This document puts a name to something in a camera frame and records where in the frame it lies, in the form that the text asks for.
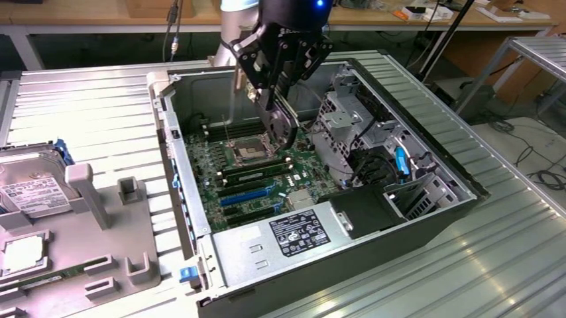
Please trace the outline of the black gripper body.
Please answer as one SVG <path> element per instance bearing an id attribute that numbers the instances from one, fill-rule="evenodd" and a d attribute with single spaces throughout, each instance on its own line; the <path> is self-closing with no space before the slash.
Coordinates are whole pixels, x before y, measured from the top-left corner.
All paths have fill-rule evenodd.
<path id="1" fill-rule="evenodd" d="M 292 31 L 315 32 L 328 22 L 332 1 L 265 0 L 257 3 L 257 22 L 261 26 L 279 26 Z"/>

